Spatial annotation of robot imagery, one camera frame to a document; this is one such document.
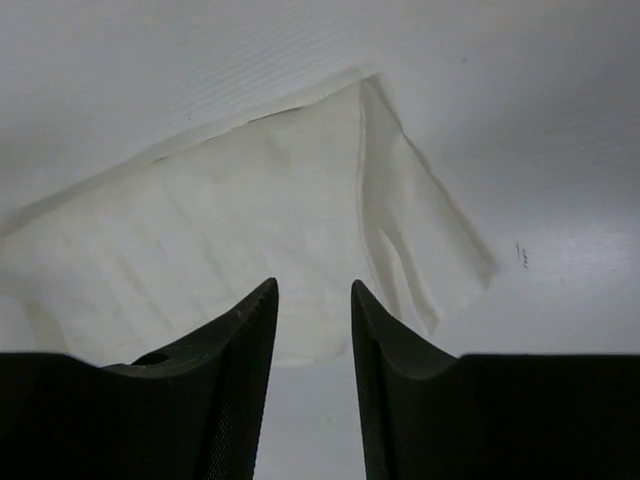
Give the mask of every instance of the white fabric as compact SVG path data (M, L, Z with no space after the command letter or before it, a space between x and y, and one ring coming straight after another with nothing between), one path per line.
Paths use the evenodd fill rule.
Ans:
M355 278L426 335L489 273L369 84L52 205L2 239L0 266L0 308L21 307L35 348L98 364L186 334L269 276L275 364L335 358Z

